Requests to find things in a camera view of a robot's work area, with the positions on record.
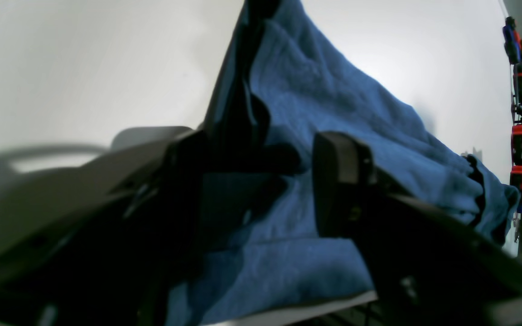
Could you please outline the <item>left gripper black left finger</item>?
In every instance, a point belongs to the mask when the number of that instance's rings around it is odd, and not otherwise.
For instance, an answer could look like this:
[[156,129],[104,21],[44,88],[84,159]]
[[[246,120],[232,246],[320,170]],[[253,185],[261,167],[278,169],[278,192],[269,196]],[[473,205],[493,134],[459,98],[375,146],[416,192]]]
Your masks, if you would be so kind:
[[285,190],[301,158],[260,140],[214,149],[187,130],[56,173],[57,199],[81,202],[0,252],[0,322],[13,326],[161,326],[169,289]]

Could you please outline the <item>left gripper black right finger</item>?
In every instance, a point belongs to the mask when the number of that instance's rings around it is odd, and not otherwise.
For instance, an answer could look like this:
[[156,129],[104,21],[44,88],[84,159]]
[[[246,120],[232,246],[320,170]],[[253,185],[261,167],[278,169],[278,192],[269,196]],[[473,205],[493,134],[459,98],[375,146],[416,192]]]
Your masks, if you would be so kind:
[[352,136],[313,141],[316,225],[351,239],[387,326],[522,326],[522,264],[375,166]]

